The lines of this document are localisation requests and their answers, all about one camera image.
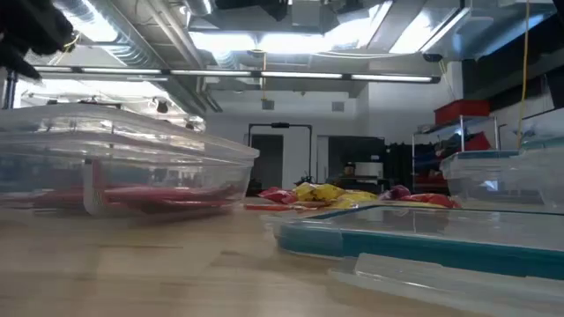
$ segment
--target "yellow bag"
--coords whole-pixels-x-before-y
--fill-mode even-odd
[[[359,191],[359,190],[347,190],[345,194],[341,195],[336,202],[334,202],[330,208],[336,209],[350,209],[356,208],[361,202],[371,202],[378,199],[378,195]]]
[[[330,202],[345,193],[345,190],[330,184],[312,185],[302,183],[293,192],[300,202]]]
[[[339,198],[346,191],[331,184],[323,184],[315,186],[313,195],[317,201],[328,202]]]
[[[314,189],[315,186],[308,182],[301,183],[297,188],[293,189],[293,192],[298,196],[299,202],[313,202],[314,201]]]

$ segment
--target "ceiling vent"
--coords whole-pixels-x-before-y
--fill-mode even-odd
[[[263,100],[263,110],[274,110],[274,100]]]
[[[345,111],[345,103],[343,101],[333,101],[331,103],[331,110],[333,112],[344,112]]]

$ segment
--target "fluorescent light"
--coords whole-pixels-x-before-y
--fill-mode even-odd
[[[331,44],[321,34],[270,33],[258,48],[272,54],[312,54],[331,50]]]
[[[426,76],[395,76],[395,75],[351,75],[354,80],[395,81],[407,83],[430,83],[433,79]]]
[[[88,9],[88,21],[84,21],[79,16],[72,14],[70,11],[66,10],[64,6],[58,6],[58,9],[63,12],[64,16],[69,20],[74,28],[79,30],[90,40],[115,41],[118,36],[117,31],[104,19],[104,17],[102,17],[96,7],[94,7],[88,0],[79,0],[79,2]]]
[[[439,31],[439,33],[435,34],[431,38],[431,40],[429,40],[427,44],[425,44],[423,48],[421,48],[421,51],[427,52],[437,41],[439,41],[448,31],[450,31],[450,29],[454,25],[456,25],[458,21],[464,18],[466,14],[468,14],[468,12],[470,12],[470,8],[463,8],[460,12],[458,12],[458,14],[453,19],[451,19],[450,22],[441,29],[441,31]]]
[[[250,71],[242,70],[170,70],[172,75],[250,77]]]
[[[368,26],[367,32],[365,31],[359,37],[359,42],[356,46],[357,48],[365,47],[370,43],[370,41],[380,28],[380,25],[384,21],[384,18],[386,18],[386,16],[388,15],[388,11],[390,10],[393,3],[394,2],[392,0],[388,0],[381,5],[375,5],[368,10],[371,18],[370,25]]]
[[[127,77],[130,81],[147,81],[147,82],[165,82],[168,81],[167,77]]]
[[[456,12],[456,9],[428,9],[424,8],[408,25],[396,44],[391,48],[393,54],[411,54],[418,52],[437,33],[437,30]],[[438,14],[445,17],[443,21],[436,19]]]
[[[263,77],[290,77],[290,78],[327,78],[327,79],[340,79],[342,74],[332,73],[304,73],[304,72],[290,72],[290,71],[263,71]]]
[[[138,74],[138,75],[157,75],[160,70],[142,70],[132,68],[95,68],[85,67],[82,69],[85,73],[100,73],[100,74]]]
[[[196,48],[210,52],[247,51],[256,48],[255,39],[247,33],[190,32]]]
[[[42,72],[72,72],[71,67],[60,67],[60,66],[34,66],[35,70]]]

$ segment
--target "red bin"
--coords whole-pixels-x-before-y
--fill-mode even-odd
[[[452,122],[460,115],[488,116],[490,103],[487,100],[455,100],[446,106],[434,110],[434,123]]]

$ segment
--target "red object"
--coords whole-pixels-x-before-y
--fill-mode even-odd
[[[487,141],[484,132],[475,135],[470,141],[464,144],[465,151],[484,151],[492,148],[492,145]]]
[[[293,206],[280,205],[280,204],[258,204],[246,203],[246,210],[267,210],[267,211],[288,211],[294,209]]]
[[[460,205],[450,197],[441,194],[417,194],[399,198],[403,202],[432,203],[447,208],[461,208]]]
[[[234,203],[234,186],[223,188],[152,188],[148,186],[110,188],[104,191],[108,203],[120,203],[147,214],[171,213]],[[40,195],[10,197],[7,202],[31,203],[36,209],[82,210],[83,189],[53,190]]]
[[[259,197],[268,199],[275,203],[295,203],[298,201],[298,197],[296,194],[291,190],[284,190],[280,188],[268,188],[264,190],[264,192],[258,194]]]
[[[387,190],[383,194],[380,195],[379,200],[397,200],[401,197],[405,197],[410,195],[409,189],[402,185],[396,185],[390,190]]]
[[[455,100],[434,110],[434,123],[444,124],[460,118],[461,115],[488,116],[490,103],[487,100]]]

